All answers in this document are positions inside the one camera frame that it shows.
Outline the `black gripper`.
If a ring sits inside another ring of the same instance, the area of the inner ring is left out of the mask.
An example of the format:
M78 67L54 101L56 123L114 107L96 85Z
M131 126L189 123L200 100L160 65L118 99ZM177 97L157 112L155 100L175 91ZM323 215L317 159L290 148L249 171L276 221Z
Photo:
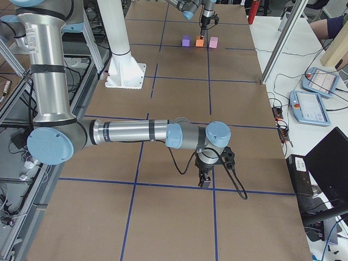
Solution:
M211 178L209 176L209 172L213 170L215 165L219 165L220 160L218 159L214 163L205 163L203 162L199 156L196 156L195 166L198 167L198 177L199 183L198 186L203 189L209 188L211 184Z
M201 16L200 23L201 23L201 31L200 31L200 38L204 39L205 37L205 30L208 29L208 26L210 24L210 20L212 19L211 16Z

